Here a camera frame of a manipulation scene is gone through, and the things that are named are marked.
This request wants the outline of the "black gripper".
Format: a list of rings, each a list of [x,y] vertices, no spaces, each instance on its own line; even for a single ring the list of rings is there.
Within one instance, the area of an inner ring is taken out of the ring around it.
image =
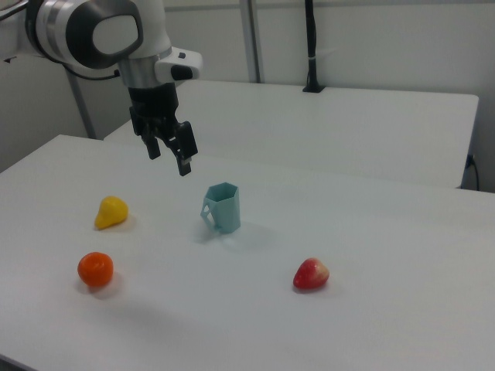
[[[176,158],[179,174],[190,174],[190,162],[198,149],[191,124],[177,121],[179,100],[176,85],[165,83],[146,89],[129,87],[128,92],[133,130],[141,136],[149,158],[154,160],[161,155],[157,138],[163,139]]]

